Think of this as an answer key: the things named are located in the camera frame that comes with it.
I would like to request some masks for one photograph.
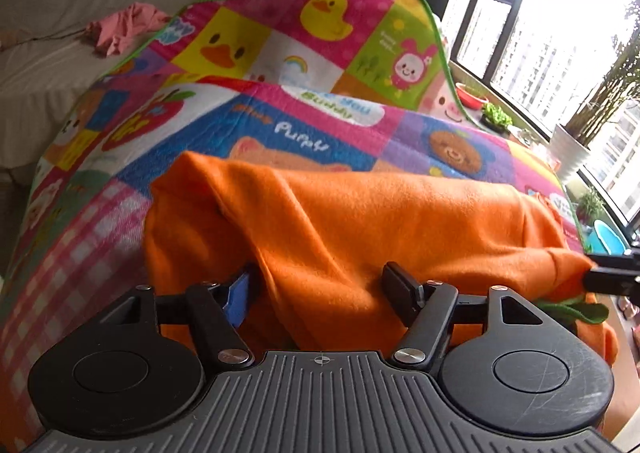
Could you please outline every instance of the cartoon apple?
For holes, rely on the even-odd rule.
[[[108,152],[164,125],[182,109],[184,100],[194,95],[195,92],[176,89],[154,97],[146,107],[129,116],[111,132],[102,150]]]

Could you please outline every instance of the pink cloth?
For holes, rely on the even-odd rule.
[[[104,55],[121,54],[137,34],[159,30],[170,17],[151,4],[134,2],[127,9],[91,22],[84,33],[95,42],[95,51]]]

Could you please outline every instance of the white sofa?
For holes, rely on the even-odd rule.
[[[132,2],[169,14],[196,0],[0,0],[0,29],[26,29],[32,40],[0,52],[0,169],[34,164],[76,99],[128,56],[96,56],[79,33]]]

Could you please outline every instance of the cartoon rabbit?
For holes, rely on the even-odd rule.
[[[423,54],[420,54],[415,40],[407,38],[400,44],[400,47],[404,48],[405,52],[398,56],[394,62],[391,83],[399,90],[405,90],[424,77],[431,60],[438,53],[438,46],[432,43],[425,49]]]

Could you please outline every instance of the green felt leaf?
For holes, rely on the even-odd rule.
[[[561,321],[582,321],[590,325],[603,323],[609,317],[609,309],[602,303],[585,303],[579,301],[572,305],[562,303],[551,303],[550,301],[539,300],[535,305],[553,319]]]
[[[165,101],[181,101],[183,99],[187,99],[190,97],[193,97],[196,93],[195,92],[191,92],[190,90],[185,90],[182,92],[175,92],[175,93],[171,93],[169,94]]]

